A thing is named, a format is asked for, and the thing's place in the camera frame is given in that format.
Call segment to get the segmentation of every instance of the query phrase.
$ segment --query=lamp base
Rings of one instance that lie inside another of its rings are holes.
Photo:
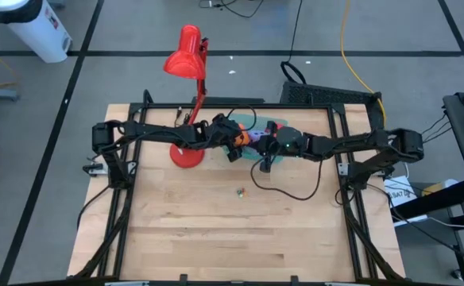
[[[203,150],[182,149],[170,145],[170,158],[180,168],[193,168],[203,160]]]

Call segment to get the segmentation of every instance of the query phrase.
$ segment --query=gray floor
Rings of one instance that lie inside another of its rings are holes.
[[[96,0],[67,0],[60,20],[79,50]],[[297,1],[268,0],[246,20],[228,11],[199,9],[198,0],[106,0],[90,50],[173,50],[182,25],[200,26],[213,50],[287,50]],[[256,2],[239,0],[248,13]],[[464,2],[448,0],[464,38]],[[306,1],[296,34],[297,50],[338,50],[345,1]],[[26,50],[0,28],[0,50]],[[353,2],[345,46],[358,51],[459,51],[438,2]],[[279,56],[212,56],[210,96],[263,98],[278,102],[284,76]],[[59,110],[76,57],[43,64],[36,57],[5,56],[21,75],[21,100],[0,102],[0,270]],[[91,155],[91,126],[110,103],[139,102],[148,88],[155,102],[189,102],[195,84],[163,72],[164,57],[86,57],[48,167],[33,218],[10,282],[65,277],[75,240],[75,220],[89,178],[81,171]],[[295,56],[294,65],[316,85],[362,91],[337,56]],[[383,93],[388,127],[422,130],[441,117],[442,97],[464,91],[463,57],[351,57],[350,63]],[[9,81],[0,65],[0,82]],[[464,164],[452,133],[430,143],[425,159],[410,166],[411,180],[464,179]],[[452,232],[431,228],[444,236]],[[414,280],[453,283],[454,254],[410,229],[397,230],[407,274]]]

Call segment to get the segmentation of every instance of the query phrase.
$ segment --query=red desk lamp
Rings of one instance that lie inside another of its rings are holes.
[[[163,70],[171,75],[197,80],[197,100],[188,124],[194,122],[206,96],[207,46],[208,40],[207,38],[201,40],[199,27],[185,25],[181,29],[179,47],[163,66]],[[174,144],[170,146],[170,157],[181,168],[195,167],[202,161],[203,154],[203,150],[180,149]]]

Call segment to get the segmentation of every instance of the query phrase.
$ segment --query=wooden tabletop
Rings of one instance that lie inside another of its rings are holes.
[[[110,105],[106,120],[126,120],[128,107]],[[203,109],[197,120],[210,122],[220,112],[228,110]],[[259,109],[257,114],[287,120],[309,133],[331,135],[325,110]],[[149,109],[146,122],[172,126],[175,117],[176,110]],[[370,131],[363,105],[346,105],[346,118],[351,134]],[[249,177],[252,160],[230,163],[221,148],[208,149],[197,167],[181,169],[172,163],[168,148],[169,144],[142,142],[123,280],[178,280],[183,273],[189,280],[288,281],[291,275],[301,281],[354,280],[343,210],[334,202],[338,190],[334,159],[323,162],[316,195],[300,202],[256,188]],[[373,154],[356,153],[355,158],[365,160]],[[309,160],[284,158],[270,174],[256,170],[254,175],[261,185],[308,196],[315,188],[318,167]],[[384,188],[379,178],[370,183]],[[91,178],[87,200],[106,185],[105,176]],[[240,187],[246,190],[242,198],[237,194]],[[362,193],[373,244],[404,275],[387,199],[373,189]],[[111,196],[109,191],[83,215],[68,275],[78,272],[102,242]],[[367,276],[359,241],[358,246]],[[107,273],[112,271],[115,250],[113,245]]]

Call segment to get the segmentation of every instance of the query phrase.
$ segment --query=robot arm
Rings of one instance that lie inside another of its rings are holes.
[[[115,130],[122,135],[116,141]],[[103,156],[108,165],[111,187],[127,187],[130,184],[128,167],[119,160],[117,151],[135,141],[173,143],[186,149],[226,146],[230,162],[242,156],[243,147],[250,147],[265,158],[261,163],[263,172],[270,171],[272,156],[301,157],[316,162],[341,153],[377,150],[377,155],[364,162],[339,166],[340,176],[347,178],[349,187],[357,189],[364,189],[372,174],[387,171],[399,161],[413,163],[423,159],[421,135],[406,129],[375,130],[333,139],[302,133],[275,122],[268,122],[265,130],[246,131],[224,114],[216,115],[211,124],[202,121],[179,127],[111,121],[99,123],[92,130],[92,148],[97,155]]]

